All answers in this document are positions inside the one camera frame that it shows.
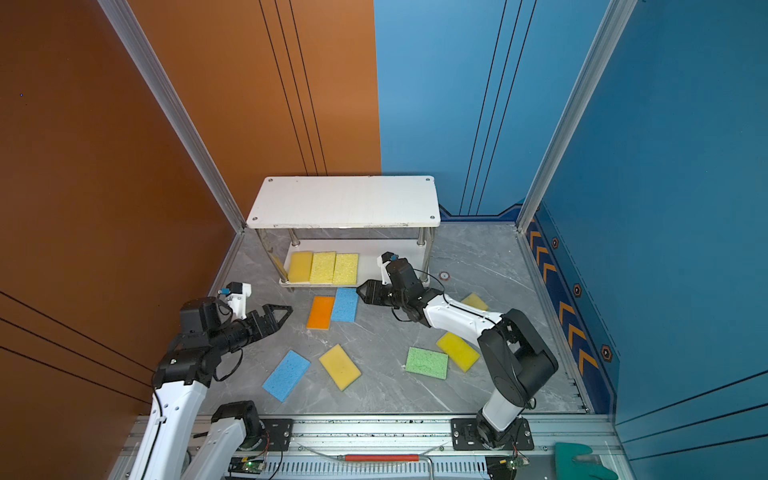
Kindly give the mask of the light yellow sponge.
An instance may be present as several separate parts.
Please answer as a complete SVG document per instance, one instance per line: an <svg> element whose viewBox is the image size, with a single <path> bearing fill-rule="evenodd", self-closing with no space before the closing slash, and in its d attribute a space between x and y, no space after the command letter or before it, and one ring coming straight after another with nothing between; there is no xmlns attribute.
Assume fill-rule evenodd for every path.
<svg viewBox="0 0 768 480"><path fill-rule="evenodd" d="M335 252L315 252L309 281L311 284L332 284L335 272Z"/></svg>
<svg viewBox="0 0 768 480"><path fill-rule="evenodd" d="M357 284L359 255L357 253L338 253L335 258L333 285L349 286Z"/></svg>

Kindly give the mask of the thick yellow sponge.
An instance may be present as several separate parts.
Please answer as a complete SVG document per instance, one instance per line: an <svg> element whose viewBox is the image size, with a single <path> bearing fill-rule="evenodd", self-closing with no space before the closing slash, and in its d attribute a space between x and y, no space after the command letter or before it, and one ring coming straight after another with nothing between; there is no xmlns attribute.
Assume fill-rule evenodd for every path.
<svg viewBox="0 0 768 480"><path fill-rule="evenodd" d="M290 258L288 281L290 283L309 283L312 262L312 252L294 252Z"/></svg>

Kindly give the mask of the dark yellow sponge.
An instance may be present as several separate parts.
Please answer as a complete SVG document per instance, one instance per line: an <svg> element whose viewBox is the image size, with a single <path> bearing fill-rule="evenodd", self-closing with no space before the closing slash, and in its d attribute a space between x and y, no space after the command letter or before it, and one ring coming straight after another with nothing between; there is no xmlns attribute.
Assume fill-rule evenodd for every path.
<svg viewBox="0 0 768 480"><path fill-rule="evenodd" d="M340 344L321 355L319 361L341 391L361 376L361 371Z"/></svg>

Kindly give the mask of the green sponge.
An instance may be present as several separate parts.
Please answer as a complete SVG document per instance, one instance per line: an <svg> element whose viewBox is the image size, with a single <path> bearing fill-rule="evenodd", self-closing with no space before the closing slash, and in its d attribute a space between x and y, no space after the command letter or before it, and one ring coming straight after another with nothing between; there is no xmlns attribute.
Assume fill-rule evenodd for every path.
<svg viewBox="0 0 768 480"><path fill-rule="evenodd" d="M408 350L405 370L430 378L445 380L448 372L447 354L411 347Z"/></svg>

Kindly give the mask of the white two-tier shelf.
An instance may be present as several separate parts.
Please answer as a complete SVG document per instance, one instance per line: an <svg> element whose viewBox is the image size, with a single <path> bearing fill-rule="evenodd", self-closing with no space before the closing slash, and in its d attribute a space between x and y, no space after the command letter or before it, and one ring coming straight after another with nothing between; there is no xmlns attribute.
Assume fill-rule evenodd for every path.
<svg viewBox="0 0 768 480"><path fill-rule="evenodd" d="M440 211L432 176L268 177L247 216L287 288L296 253L358 256L357 280L381 277L377 261L387 251L407 258L429 280Z"/></svg>

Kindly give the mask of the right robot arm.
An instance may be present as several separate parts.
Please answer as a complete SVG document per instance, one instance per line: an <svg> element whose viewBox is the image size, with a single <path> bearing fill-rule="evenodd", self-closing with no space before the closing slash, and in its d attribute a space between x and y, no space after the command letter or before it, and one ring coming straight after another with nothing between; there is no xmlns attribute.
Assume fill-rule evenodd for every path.
<svg viewBox="0 0 768 480"><path fill-rule="evenodd" d="M392 252L379 263L381 278L359 285L359 298L400 310L409 322L454 334L479 348L494 390L478 411L470 437L489 450L520 449L518 439L529 432L522 413L559 369L529 318L519 309L488 312L458 302L442 289L425 286L408 259Z"/></svg>

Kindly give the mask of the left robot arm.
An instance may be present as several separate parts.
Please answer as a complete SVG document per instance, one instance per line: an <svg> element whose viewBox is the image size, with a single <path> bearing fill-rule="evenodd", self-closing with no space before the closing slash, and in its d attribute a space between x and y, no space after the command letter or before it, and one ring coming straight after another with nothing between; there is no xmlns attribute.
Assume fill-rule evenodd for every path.
<svg viewBox="0 0 768 480"><path fill-rule="evenodd" d="M290 306L266 304L242 318L216 297L185 303L181 331L152 377L152 406L130 476L133 479L221 479L237 452L285 454L290 420L263 421L252 401L220 406L197 455L188 446L199 409L218 380L222 358L278 332Z"/></svg>

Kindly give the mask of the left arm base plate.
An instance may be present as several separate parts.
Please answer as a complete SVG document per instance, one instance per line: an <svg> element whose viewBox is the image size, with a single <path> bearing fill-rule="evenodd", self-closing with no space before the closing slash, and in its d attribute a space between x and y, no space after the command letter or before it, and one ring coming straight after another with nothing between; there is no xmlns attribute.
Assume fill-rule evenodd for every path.
<svg viewBox="0 0 768 480"><path fill-rule="evenodd" d="M248 453L285 452L289 449L294 421L289 418L260 419L245 422L246 436L238 447Z"/></svg>

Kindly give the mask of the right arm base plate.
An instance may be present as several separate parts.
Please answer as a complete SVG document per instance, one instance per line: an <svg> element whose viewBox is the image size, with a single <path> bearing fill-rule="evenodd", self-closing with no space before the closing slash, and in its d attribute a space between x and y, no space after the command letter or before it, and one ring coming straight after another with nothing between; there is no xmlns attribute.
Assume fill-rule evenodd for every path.
<svg viewBox="0 0 768 480"><path fill-rule="evenodd" d="M503 431L496 430L482 416L454 418L450 421L453 449L456 451L517 450L535 448L530 425L518 417Z"/></svg>

